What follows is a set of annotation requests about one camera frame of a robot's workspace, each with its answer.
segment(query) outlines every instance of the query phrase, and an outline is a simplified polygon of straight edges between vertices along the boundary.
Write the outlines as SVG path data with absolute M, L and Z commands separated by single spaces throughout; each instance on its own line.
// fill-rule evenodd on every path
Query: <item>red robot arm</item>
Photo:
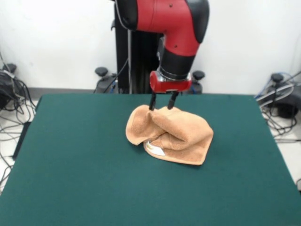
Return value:
M 190 70 L 206 33 L 207 0 L 116 0 L 122 25 L 129 30 L 164 34 L 158 71 L 150 73 L 155 93 L 185 91 Z

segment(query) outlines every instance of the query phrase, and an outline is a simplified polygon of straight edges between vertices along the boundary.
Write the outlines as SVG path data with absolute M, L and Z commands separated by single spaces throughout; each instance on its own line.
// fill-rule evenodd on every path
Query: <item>green table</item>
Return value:
M 252 97 L 178 97 L 214 129 L 200 167 L 127 141 L 131 111 L 149 100 L 44 96 L 0 197 L 0 225 L 301 226 L 300 194 Z

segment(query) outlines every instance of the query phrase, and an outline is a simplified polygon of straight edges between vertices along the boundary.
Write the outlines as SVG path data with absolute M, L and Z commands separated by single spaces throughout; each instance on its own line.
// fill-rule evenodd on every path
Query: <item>towel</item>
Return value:
M 130 143 L 143 143 L 151 156 L 165 161 L 201 165 L 213 138 L 205 119 L 174 107 L 149 110 L 142 105 L 130 115 L 126 136 Z

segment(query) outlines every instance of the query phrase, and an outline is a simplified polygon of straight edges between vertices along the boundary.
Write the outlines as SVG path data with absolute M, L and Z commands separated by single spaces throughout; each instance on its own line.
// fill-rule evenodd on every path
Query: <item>white wall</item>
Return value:
M 301 69 L 300 0 L 210 0 L 193 70 L 205 92 L 257 93 L 272 72 Z M 29 87 L 93 89 L 116 70 L 113 2 L 0 0 L 0 46 Z

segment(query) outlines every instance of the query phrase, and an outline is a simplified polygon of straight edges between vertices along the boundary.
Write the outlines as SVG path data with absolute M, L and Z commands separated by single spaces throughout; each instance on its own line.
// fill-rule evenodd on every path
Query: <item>black knob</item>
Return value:
M 95 69 L 95 73 L 100 77 L 104 77 L 108 73 L 108 69 L 106 69 L 105 67 L 97 67 Z
M 4 65 L 2 68 L 2 70 L 6 70 L 11 73 L 14 73 L 16 69 L 17 69 L 17 66 L 15 64 L 7 64 L 7 65 Z
M 195 80 L 201 80 L 205 77 L 205 73 L 202 71 L 195 71 L 192 73 L 192 76 L 194 77 Z
M 282 82 L 284 77 L 282 74 L 274 73 L 274 74 L 272 74 L 271 78 L 272 78 L 273 82 L 278 84 L 278 83 Z

